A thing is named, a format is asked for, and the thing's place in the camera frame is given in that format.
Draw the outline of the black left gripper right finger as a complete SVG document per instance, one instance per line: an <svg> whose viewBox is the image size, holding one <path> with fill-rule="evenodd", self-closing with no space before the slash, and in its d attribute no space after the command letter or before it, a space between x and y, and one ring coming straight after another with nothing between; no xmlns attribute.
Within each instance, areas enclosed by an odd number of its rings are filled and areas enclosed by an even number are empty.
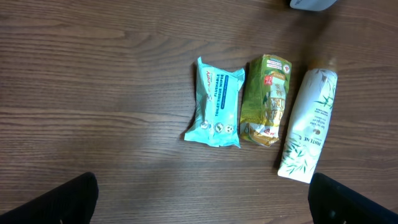
<svg viewBox="0 0 398 224"><path fill-rule="evenodd" d="M317 224L397 224L396 213L322 173L312 177L308 203Z"/></svg>

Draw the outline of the white tube gold cap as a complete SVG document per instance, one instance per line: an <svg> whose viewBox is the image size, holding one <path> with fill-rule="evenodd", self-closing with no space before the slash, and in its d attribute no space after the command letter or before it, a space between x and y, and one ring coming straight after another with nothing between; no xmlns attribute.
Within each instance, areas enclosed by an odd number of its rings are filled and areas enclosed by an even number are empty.
<svg viewBox="0 0 398 224"><path fill-rule="evenodd" d="M279 177L310 183L328 134L337 81L335 58L316 59L308 67L290 115Z"/></svg>

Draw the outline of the mint green wipes pack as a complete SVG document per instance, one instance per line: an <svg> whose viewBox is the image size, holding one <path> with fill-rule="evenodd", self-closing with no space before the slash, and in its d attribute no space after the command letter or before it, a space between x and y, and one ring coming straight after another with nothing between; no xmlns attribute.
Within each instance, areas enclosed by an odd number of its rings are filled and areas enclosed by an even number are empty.
<svg viewBox="0 0 398 224"><path fill-rule="evenodd" d="M228 72L197 59L195 120L184 140L211 147L239 147L239 91L245 81L243 68Z"/></svg>

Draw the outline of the green yellow snack packet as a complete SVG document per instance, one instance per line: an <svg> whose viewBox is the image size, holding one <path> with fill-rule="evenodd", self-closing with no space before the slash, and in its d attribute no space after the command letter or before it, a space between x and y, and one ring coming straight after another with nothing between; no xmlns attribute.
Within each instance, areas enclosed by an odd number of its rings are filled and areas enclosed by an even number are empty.
<svg viewBox="0 0 398 224"><path fill-rule="evenodd" d="M249 63L240 115L240 137L266 147L279 140L292 64L276 55Z"/></svg>

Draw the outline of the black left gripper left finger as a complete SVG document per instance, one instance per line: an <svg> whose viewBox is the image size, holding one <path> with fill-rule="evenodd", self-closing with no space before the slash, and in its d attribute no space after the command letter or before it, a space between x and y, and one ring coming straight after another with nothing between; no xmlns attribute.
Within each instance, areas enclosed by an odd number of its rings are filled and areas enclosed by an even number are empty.
<svg viewBox="0 0 398 224"><path fill-rule="evenodd" d="M1 215L1 223L89 223L99 195L94 173L86 172Z"/></svg>

